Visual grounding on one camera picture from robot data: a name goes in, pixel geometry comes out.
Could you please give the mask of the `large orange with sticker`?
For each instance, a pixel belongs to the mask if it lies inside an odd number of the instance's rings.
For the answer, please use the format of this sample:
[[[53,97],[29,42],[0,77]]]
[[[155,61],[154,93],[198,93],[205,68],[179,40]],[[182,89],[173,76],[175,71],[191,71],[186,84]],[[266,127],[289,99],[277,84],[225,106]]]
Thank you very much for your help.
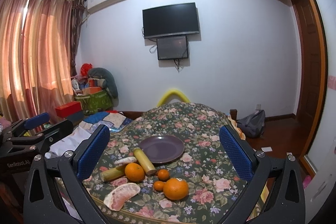
[[[182,200],[189,195],[189,185],[181,178],[171,178],[165,182],[163,193],[169,200]]]

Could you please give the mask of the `small tangerine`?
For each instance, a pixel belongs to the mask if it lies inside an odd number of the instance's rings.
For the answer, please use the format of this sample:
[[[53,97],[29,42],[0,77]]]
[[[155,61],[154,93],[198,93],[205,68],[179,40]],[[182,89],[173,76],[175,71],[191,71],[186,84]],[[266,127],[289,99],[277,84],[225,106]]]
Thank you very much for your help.
[[[155,182],[153,183],[153,188],[154,188],[154,190],[157,191],[157,192],[162,192],[164,186],[165,186],[165,182],[163,182],[163,181],[159,181],[159,180],[158,180],[158,181],[155,181]]]
[[[170,178],[170,173],[167,169],[160,169],[157,172],[157,177],[160,181],[167,181]]]

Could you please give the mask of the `red box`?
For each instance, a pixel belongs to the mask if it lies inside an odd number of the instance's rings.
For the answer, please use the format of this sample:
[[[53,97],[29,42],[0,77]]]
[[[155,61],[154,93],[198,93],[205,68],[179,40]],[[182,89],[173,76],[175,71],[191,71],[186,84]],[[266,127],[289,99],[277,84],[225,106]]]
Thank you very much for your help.
[[[78,101],[72,101],[65,105],[58,106],[55,108],[56,115],[60,118],[67,118],[72,114],[82,111],[81,103]]]

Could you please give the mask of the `white cloth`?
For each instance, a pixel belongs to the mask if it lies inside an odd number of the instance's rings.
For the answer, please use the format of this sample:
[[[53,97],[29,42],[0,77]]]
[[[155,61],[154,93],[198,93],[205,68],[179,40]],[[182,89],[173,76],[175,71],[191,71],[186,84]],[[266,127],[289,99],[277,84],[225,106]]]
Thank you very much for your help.
[[[56,142],[50,147],[50,150],[46,152],[45,158],[51,159],[56,157],[61,157],[64,152],[71,150],[75,151],[79,144],[88,139],[91,136],[87,130],[80,126],[77,126],[73,133],[64,137],[60,141]]]

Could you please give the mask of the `green storage box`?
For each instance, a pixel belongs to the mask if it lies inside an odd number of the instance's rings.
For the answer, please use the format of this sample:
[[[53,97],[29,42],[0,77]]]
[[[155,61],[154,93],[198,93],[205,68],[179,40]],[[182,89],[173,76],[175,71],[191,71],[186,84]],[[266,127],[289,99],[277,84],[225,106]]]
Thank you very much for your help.
[[[109,94],[104,90],[93,94],[74,96],[74,99],[81,103],[85,115],[92,115],[113,107]]]

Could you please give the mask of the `floral quilt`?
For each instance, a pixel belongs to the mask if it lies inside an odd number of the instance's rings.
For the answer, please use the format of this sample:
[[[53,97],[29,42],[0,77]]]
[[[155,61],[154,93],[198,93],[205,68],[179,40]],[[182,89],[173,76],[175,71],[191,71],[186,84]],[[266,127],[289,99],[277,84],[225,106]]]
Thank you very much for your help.
[[[84,186],[108,218],[121,223],[218,223],[235,203],[246,182],[239,178],[219,141],[219,130],[230,121],[227,116],[197,103],[173,103],[145,112],[120,132],[112,133],[109,143]],[[139,183],[140,192],[121,210],[111,210],[104,198],[127,183],[126,177],[103,182],[101,173],[113,168],[116,160],[131,156],[148,137],[173,135],[185,146],[181,156],[157,169],[189,185],[188,196],[169,200],[154,189],[157,176]]]

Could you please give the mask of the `grey plush cushion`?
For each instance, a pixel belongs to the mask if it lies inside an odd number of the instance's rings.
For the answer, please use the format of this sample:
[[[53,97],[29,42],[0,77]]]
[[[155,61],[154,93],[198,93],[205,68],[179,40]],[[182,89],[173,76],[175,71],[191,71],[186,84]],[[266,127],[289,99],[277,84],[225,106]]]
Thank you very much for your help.
[[[92,68],[88,71],[88,77],[96,79],[99,87],[105,89],[113,99],[118,98],[118,90],[114,77],[110,71],[104,68]]]

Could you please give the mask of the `blue patchwork blanket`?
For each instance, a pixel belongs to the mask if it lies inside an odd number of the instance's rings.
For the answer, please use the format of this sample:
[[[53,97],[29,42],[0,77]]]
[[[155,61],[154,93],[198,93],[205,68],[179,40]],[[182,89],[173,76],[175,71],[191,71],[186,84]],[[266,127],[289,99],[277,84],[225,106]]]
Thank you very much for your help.
[[[79,123],[79,126],[89,133],[93,133],[99,125],[105,125],[110,132],[120,132],[133,120],[126,118],[117,111],[102,111],[92,114]]]

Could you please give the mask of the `grey backpack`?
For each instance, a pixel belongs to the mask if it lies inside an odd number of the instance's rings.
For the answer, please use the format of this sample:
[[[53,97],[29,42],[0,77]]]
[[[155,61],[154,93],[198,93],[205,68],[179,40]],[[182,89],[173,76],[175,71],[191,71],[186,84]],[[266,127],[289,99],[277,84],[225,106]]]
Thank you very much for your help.
[[[258,110],[242,119],[236,121],[237,127],[248,138],[259,138],[265,129],[265,111]]]

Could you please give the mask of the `pale sweet potato piece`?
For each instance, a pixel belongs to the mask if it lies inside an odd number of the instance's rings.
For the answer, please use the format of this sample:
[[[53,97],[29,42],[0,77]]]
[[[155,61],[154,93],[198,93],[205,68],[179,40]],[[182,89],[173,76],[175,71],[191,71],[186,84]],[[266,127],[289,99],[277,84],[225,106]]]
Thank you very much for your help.
[[[123,159],[116,160],[114,162],[114,165],[115,166],[123,166],[123,165],[127,165],[127,164],[130,164],[130,163],[136,163],[136,162],[138,162],[136,157],[128,156],[128,157],[125,157]]]

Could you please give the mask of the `pink curtain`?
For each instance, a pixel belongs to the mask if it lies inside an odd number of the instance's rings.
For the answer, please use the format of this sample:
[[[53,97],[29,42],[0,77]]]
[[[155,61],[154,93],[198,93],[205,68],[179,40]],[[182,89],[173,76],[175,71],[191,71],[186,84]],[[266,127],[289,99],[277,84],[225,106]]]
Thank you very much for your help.
[[[16,121],[73,100],[82,0],[1,0],[1,113]]]

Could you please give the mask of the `wooden door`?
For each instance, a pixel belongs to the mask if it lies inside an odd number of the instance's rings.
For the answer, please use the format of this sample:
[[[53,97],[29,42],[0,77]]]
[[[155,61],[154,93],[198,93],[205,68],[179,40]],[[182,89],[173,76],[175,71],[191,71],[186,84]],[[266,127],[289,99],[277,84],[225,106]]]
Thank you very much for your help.
[[[298,121],[309,131],[301,152],[309,151],[319,125],[326,96],[327,53],[321,13],[316,0],[291,0],[301,43],[301,88]]]

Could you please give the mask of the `purple ceramic plate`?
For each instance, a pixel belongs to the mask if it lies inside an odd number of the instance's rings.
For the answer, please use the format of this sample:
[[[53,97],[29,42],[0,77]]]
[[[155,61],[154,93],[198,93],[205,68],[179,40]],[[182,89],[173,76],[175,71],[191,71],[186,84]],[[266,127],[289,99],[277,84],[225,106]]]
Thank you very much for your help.
[[[173,135],[155,135],[146,138],[138,147],[153,164],[164,164],[180,158],[185,150],[181,139]]]

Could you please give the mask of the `small black wall monitor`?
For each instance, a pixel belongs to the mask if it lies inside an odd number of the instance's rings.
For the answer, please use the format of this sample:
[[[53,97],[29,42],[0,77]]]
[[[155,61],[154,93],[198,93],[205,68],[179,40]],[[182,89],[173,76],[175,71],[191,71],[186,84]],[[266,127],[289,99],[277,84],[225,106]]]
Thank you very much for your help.
[[[178,60],[189,58],[187,36],[170,36],[157,39],[158,60]]]

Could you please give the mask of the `black wall television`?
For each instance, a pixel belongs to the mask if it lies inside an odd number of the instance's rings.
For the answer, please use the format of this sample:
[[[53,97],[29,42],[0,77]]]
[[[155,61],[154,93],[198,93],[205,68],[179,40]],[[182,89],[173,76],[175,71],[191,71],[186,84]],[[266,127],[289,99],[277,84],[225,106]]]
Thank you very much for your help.
[[[195,2],[145,9],[142,21],[146,39],[198,34],[200,31]]]

